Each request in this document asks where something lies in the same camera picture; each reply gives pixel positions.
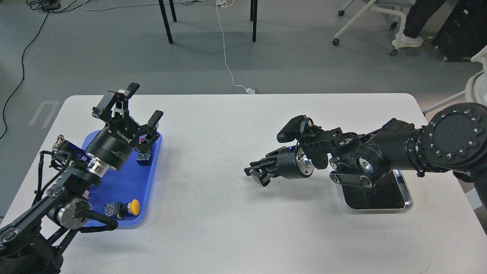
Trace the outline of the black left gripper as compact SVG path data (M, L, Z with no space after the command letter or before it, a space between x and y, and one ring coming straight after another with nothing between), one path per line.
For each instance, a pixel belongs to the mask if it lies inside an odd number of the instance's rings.
M139 87L138 83L131 83L126 89L108 91L92 108L92 116L106 125L84 151L115 170L122 168L132 151L147 153L159 138L157 127L163 111L156 110L145 125L129 116L128 101Z

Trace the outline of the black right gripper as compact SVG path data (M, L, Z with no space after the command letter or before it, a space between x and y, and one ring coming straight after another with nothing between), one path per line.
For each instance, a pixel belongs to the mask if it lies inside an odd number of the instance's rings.
M244 172L249 172L254 180L266 187L272 178L282 176L286 179L308 178L314 166L301 147L281 147L266 154L260 160L252 161Z

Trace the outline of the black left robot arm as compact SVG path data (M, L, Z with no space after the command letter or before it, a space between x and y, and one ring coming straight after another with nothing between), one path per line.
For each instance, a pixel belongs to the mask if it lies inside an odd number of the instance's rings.
M1 229L2 274L58 274L77 233L118 227L114 218L95 212L83 194L91 185L99 186L108 170L120 170L133 151L149 152L160 137L162 111L143 125L129 115L129 99L139 87L131 83L106 92L92 109L92 116L105 125L85 149L59 135L51 151L40 151L32 206Z

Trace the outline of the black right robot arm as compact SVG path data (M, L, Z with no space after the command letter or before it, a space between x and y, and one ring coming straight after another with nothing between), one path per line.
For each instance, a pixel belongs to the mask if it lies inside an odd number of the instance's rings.
M292 118L277 141L297 144L281 147L251 162L245 173L262 186L271 178L308 178L315 169L331 165L332 182L361 197L375 197L393 204L394 170L425 173L454 172L473 182L482 205L486 205L486 107L482 104L451 105L421 128L392 118L368 134L325 131L305 115Z

